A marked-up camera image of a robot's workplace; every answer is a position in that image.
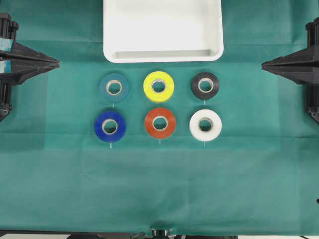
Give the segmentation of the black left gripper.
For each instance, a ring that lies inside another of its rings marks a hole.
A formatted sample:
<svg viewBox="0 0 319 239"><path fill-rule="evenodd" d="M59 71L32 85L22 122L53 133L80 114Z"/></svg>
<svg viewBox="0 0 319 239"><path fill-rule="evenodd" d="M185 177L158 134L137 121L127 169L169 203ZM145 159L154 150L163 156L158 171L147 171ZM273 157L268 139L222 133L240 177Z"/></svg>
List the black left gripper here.
<svg viewBox="0 0 319 239"><path fill-rule="evenodd" d="M27 79L59 68L59 60L35 51L15 41L19 25L11 20L6 12L0 13L0 120L5 119L11 109L12 85L22 85ZM31 65L44 65L38 68L13 72L13 61Z"/></svg>

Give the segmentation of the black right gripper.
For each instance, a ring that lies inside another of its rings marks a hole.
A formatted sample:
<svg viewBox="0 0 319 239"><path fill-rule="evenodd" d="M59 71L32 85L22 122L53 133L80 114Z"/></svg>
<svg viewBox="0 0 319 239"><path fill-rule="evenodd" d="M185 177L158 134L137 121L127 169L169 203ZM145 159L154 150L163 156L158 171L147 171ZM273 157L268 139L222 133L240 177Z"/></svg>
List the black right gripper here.
<svg viewBox="0 0 319 239"><path fill-rule="evenodd" d="M305 25L307 48L264 62L262 69L307 85L307 112L319 122L319 22Z"/></svg>

